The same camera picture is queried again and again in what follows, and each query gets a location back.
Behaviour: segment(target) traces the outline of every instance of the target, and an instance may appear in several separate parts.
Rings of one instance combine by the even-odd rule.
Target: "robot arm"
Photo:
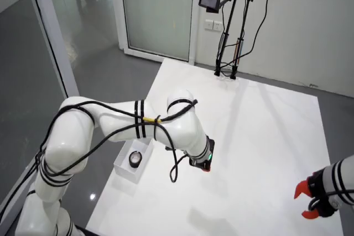
[[[193,100],[191,93],[186,90],[173,93],[168,98],[167,116],[170,117],[178,113],[190,105]],[[87,101],[89,101],[87,98],[71,97],[63,102],[61,108]],[[152,121],[158,116],[147,101],[106,105],[146,117]],[[118,113],[114,109],[110,110],[98,104],[86,104],[82,107],[87,112],[78,109],[69,110],[59,116],[53,125],[35,181],[36,193],[44,202],[55,202],[60,199],[73,174],[85,168],[87,158],[59,176],[53,177],[48,174],[48,172],[62,171],[90,151],[95,125],[101,127],[105,136],[110,136],[117,129],[131,127],[117,134],[112,134],[109,140],[113,142],[155,137],[157,141],[171,147],[170,139],[163,130],[164,128],[170,135],[174,148],[183,150],[192,160],[193,166],[199,166],[208,162],[209,157],[211,158],[210,140],[204,133],[194,108],[166,122],[164,122],[164,117],[160,117],[162,128],[155,127],[152,122],[142,123],[143,121],[139,118]]]
[[[300,182],[294,198],[301,193],[312,197],[306,219],[329,217],[343,204],[354,206],[354,155],[323,168]]]
[[[192,107],[193,101],[190,92],[176,91],[168,97],[167,116],[158,117],[144,100],[113,104],[84,97],[64,100],[60,109],[67,110],[56,116],[51,128],[35,183],[31,185],[21,212],[16,236],[83,235],[75,228],[67,211],[60,207],[59,201],[73,175],[85,168],[88,154],[94,151],[90,146],[95,127],[101,127],[105,138],[113,142],[155,138],[170,148],[184,151],[191,166],[209,171],[214,141],[204,133]]]

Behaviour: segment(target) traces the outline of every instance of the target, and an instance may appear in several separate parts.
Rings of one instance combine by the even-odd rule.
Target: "white plastic container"
[[[114,161],[114,170],[116,171],[116,174],[133,183],[138,183],[151,156],[152,150],[153,144],[151,138],[126,141],[121,152],[119,152]],[[129,155],[133,151],[140,151],[142,154],[142,161],[137,168],[133,168],[129,164]]]

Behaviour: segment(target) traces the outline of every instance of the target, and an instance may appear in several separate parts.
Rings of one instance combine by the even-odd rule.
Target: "yellow cable tie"
[[[146,121],[146,122],[155,122],[155,119],[153,118],[148,118],[148,117],[143,117],[143,120]]]

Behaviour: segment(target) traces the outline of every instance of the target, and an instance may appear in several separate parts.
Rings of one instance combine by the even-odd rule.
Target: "wall socket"
[[[217,22],[216,20],[214,20],[214,25],[213,25],[212,29],[217,30],[218,32],[222,32],[222,30],[223,30],[222,22]]]
[[[222,22],[218,22],[218,21],[212,20],[212,19],[206,19],[204,22],[204,29],[222,32],[223,25],[222,25]]]

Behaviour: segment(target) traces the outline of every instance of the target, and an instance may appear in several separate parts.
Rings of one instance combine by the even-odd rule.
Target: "white table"
[[[316,97],[165,59],[147,100],[165,112],[177,88],[198,99],[196,113],[215,140],[211,172],[186,159],[171,183],[172,153],[153,141],[139,184],[112,171],[87,229],[106,236],[343,235],[338,212],[309,221],[301,213],[310,198],[293,199],[299,181],[330,163]]]

